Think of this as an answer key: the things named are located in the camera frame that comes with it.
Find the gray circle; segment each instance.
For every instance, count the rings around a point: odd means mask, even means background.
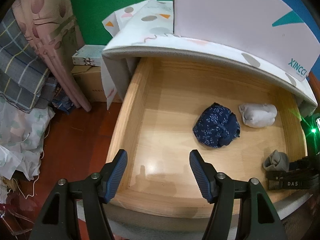
[[[241,55],[244,57],[244,59],[253,67],[259,68],[260,62],[256,60],[254,57],[250,56],[246,53],[241,53]]]
[[[59,184],[60,186],[64,185],[66,182],[67,182],[66,179],[59,179],[59,180],[58,180],[58,184]]]
[[[91,178],[92,179],[97,179],[99,177],[100,177],[100,173],[98,173],[98,172],[94,172],[94,173],[91,174]]]
[[[133,12],[133,8],[131,6],[129,6],[126,9],[124,9],[124,12],[131,13],[131,12]]]
[[[151,22],[151,21],[154,21],[155,19],[157,19],[158,17],[155,16],[155,15],[148,15],[148,16],[145,16],[145,17],[142,17],[141,20],[143,22]]]
[[[259,184],[259,180],[258,180],[257,178],[252,178],[250,181],[251,181],[251,183],[254,184],[254,185]]]
[[[224,179],[226,177],[226,175],[223,172],[218,172],[217,173],[217,178],[218,179]]]
[[[290,74],[288,74],[287,72],[285,73],[285,75],[289,78],[291,84],[296,87],[296,86],[297,86],[297,83],[296,83],[296,81],[293,79],[293,77],[292,77]]]
[[[172,33],[172,31],[164,27],[155,27],[150,29],[150,33],[162,35],[162,34]]]

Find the gray plaid cloth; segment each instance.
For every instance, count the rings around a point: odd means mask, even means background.
[[[57,82],[21,32],[10,9],[0,23],[0,94],[25,112],[45,108]]]

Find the blue gripper pad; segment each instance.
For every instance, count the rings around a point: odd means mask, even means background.
[[[209,203],[212,202],[213,196],[211,193],[210,181],[204,172],[204,166],[208,163],[204,162],[197,150],[192,150],[190,152],[189,162],[203,198],[205,198]]]
[[[120,181],[124,174],[125,168],[128,163],[128,154],[125,150],[119,150],[113,161],[111,162],[114,166],[112,173],[107,180],[106,194],[104,196],[105,201],[108,203],[112,198],[115,197],[118,190]]]

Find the metal screw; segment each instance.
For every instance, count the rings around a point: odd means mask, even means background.
[[[226,175],[223,172],[218,172],[217,173],[217,178],[218,179],[224,179],[226,177]]]
[[[59,180],[58,180],[58,184],[59,184],[60,186],[64,185],[66,182],[67,182],[66,179],[59,179]]]
[[[251,183],[257,185],[259,183],[259,180],[257,178],[252,178]]]
[[[94,173],[91,174],[91,178],[92,179],[97,179],[99,177],[100,177],[100,173],[98,173],[98,172],[94,172]]]

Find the blue patterned fabric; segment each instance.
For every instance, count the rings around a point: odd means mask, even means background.
[[[240,137],[240,125],[229,108],[214,103],[199,117],[193,127],[197,140],[204,145],[220,148]]]

